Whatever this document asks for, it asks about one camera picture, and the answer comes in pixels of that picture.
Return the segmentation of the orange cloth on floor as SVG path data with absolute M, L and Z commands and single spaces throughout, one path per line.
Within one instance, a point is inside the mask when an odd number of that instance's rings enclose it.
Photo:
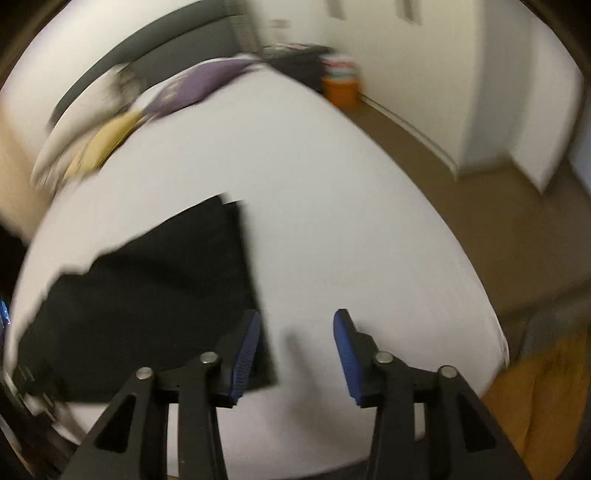
M 586 332 L 563 337 L 499 373 L 483 396 L 534 479 L 556 479 L 579 446 L 589 354 Z

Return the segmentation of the white wardrobe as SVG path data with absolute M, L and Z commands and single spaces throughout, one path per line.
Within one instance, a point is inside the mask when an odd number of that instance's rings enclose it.
M 363 94 L 456 174 L 510 159 L 538 190 L 583 103 L 573 50 L 537 1 L 329 1 L 325 34 Z

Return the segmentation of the dark grey headboard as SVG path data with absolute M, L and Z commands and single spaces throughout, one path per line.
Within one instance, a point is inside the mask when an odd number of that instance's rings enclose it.
M 142 27 L 100 58 L 62 96 L 49 125 L 116 65 L 127 65 L 150 88 L 201 61 L 259 51 L 259 34 L 245 1 L 191 3 Z

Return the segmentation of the purple cushion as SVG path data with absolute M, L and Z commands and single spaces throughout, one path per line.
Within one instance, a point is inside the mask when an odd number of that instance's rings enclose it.
M 167 84 L 143 109 L 152 117 L 170 115 L 200 103 L 259 64 L 254 58 L 221 58 L 199 63 Z

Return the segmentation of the black bedside table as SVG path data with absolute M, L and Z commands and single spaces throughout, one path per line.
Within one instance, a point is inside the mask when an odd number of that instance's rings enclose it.
M 315 44 L 273 44 L 263 48 L 263 60 L 287 77 L 322 94 L 325 75 L 324 56 L 332 54 L 331 47 Z

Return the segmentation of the folded beige duvet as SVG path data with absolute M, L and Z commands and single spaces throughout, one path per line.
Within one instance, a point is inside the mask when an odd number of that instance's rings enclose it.
M 31 184 L 54 191 L 66 169 L 67 153 L 106 121 L 126 111 L 145 90 L 129 64 L 118 64 L 86 87 L 64 113 L 48 124 L 48 136 L 35 160 Z

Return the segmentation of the orange storage bin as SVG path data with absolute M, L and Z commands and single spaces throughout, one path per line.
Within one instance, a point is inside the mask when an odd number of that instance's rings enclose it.
M 321 56 L 322 89 L 325 98 L 341 110 L 356 107 L 360 99 L 361 78 L 356 61 L 348 55 L 329 53 Z

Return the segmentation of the black jeans pant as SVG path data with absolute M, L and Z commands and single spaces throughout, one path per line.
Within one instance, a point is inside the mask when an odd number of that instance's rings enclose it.
M 18 340 L 17 392 L 107 402 L 141 367 L 213 350 L 259 306 L 242 225 L 240 205 L 214 196 L 61 274 Z

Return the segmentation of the yellow cushion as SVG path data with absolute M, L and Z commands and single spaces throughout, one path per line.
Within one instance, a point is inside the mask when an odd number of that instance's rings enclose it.
M 134 110 L 109 120 L 76 153 L 63 179 L 87 176 L 99 170 L 126 139 L 141 125 L 144 113 Z

